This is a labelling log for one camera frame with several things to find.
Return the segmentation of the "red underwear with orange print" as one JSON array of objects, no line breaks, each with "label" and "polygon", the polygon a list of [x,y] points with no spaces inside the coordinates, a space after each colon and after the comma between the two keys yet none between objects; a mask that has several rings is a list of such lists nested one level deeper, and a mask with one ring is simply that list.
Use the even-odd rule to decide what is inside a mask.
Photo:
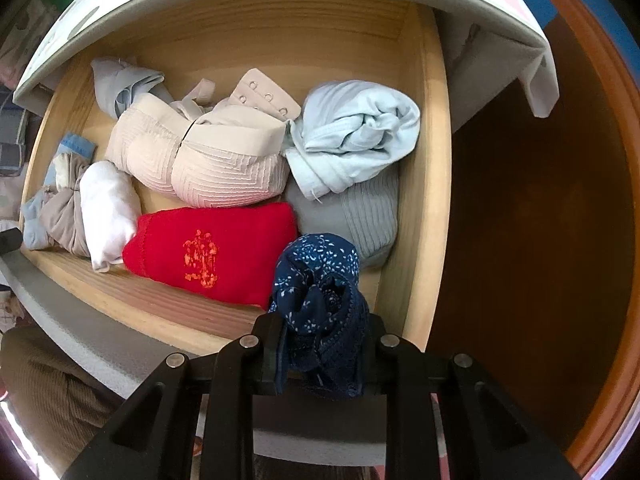
[{"label": "red underwear with orange print", "polygon": [[139,218],[122,258],[144,278],[266,310],[278,259],[296,237],[287,203],[161,210]]}]

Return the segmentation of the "navy floral underwear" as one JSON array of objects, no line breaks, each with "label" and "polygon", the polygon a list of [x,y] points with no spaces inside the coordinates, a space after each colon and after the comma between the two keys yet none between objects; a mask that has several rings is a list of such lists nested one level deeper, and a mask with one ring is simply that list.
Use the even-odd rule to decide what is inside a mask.
[{"label": "navy floral underwear", "polygon": [[351,242],[319,233],[288,244],[276,266],[269,311],[285,322],[285,375],[330,398],[360,396],[369,307]]}]

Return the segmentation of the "grey ribbed underwear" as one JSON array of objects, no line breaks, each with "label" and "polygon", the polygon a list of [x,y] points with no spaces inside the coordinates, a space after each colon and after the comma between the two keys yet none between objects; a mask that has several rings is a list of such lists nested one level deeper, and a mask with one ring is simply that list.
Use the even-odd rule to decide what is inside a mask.
[{"label": "grey ribbed underwear", "polygon": [[389,166],[370,180],[318,200],[307,200],[289,177],[284,199],[294,209],[300,234],[343,237],[356,248],[360,269],[367,269],[386,263],[395,244],[398,194],[398,168]]}]

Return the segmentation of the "light blue underwear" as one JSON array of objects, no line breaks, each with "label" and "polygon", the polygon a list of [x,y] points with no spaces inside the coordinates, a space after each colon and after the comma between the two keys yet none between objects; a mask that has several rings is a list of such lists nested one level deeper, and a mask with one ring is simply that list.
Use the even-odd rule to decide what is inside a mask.
[{"label": "light blue underwear", "polygon": [[402,92],[364,80],[330,81],[311,90],[282,146],[307,200],[340,194],[410,154],[421,111]]}]

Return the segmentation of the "wooden drawer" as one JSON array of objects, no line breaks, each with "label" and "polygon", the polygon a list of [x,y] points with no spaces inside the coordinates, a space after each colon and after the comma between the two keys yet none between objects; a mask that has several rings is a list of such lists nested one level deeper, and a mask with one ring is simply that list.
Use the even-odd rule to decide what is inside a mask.
[{"label": "wooden drawer", "polygon": [[400,164],[399,232],[383,269],[360,288],[386,328],[418,347],[430,336],[444,266],[451,188],[451,128],[442,48],[433,11],[400,0],[193,0],[85,32],[43,114],[23,194],[42,185],[65,133],[104,150],[113,127],[96,105],[91,61],[135,58],[164,73],[173,96],[211,79],[226,96],[257,67],[297,101],[317,84],[363,79],[396,88],[422,112],[416,149]]}]

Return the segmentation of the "white rolled sock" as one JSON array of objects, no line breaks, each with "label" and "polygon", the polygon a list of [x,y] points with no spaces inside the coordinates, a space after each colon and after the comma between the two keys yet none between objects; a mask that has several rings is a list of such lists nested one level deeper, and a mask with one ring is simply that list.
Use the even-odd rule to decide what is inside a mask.
[{"label": "white rolled sock", "polygon": [[137,232],[139,196],[131,178],[108,160],[88,167],[79,183],[80,209],[93,270],[122,264],[122,252]]}]

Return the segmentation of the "taupe rolled garment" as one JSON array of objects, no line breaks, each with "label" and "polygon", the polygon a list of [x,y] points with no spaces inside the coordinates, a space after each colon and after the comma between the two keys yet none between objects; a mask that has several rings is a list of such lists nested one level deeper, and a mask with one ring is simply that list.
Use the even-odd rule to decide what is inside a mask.
[{"label": "taupe rolled garment", "polygon": [[89,258],[90,254],[82,221],[79,183],[88,167],[89,164],[81,165],[75,183],[55,193],[38,214],[38,219],[55,244],[82,258]]}]

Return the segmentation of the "beige bra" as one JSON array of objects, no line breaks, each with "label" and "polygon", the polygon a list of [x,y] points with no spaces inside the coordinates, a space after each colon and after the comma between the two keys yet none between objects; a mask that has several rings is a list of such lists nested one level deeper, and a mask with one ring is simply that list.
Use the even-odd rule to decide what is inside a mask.
[{"label": "beige bra", "polygon": [[105,159],[153,192],[196,208],[271,200],[288,182],[281,151],[300,105],[257,68],[214,102],[208,79],[182,100],[136,96],[117,119]]}]

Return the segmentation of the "blue cuffed sock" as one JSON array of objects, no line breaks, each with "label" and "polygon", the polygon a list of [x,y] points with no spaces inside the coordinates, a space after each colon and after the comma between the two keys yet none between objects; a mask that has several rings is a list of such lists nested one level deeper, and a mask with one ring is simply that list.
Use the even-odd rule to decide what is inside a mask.
[{"label": "blue cuffed sock", "polygon": [[54,239],[38,219],[38,214],[55,193],[75,183],[80,166],[87,166],[92,161],[95,150],[96,144],[78,134],[68,132],[62,137],[44,176],[42,187],[21,206],[24,220],[23,244],[27,249],[41,250],[54,245]]}]

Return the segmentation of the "pale blue grey folded garment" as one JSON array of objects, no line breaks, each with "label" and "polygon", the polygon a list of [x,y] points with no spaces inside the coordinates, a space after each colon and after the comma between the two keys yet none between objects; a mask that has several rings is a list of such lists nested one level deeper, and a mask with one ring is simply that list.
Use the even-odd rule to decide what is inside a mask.
[{"label": "pale blue grey folded garment", "polygon": [[113,119],[118,119],[142,93],[152,93],[167,103],[174,99],[164,86],[164,74],[158,70],[140,67],[121,58],[95,58],[91,68],[96,104]]}]

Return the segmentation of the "brown wooden furniture frame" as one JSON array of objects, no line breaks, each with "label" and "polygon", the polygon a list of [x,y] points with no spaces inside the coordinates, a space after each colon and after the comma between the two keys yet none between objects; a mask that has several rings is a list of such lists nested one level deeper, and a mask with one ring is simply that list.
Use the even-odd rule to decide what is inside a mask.
[{"label": "brown wooden furniture frame", "polygon": [[542,0],[560,97],[517,84],[454,134],[427,348],[480,361],[586,479],[639,444],[639,83],[611,19]]}]

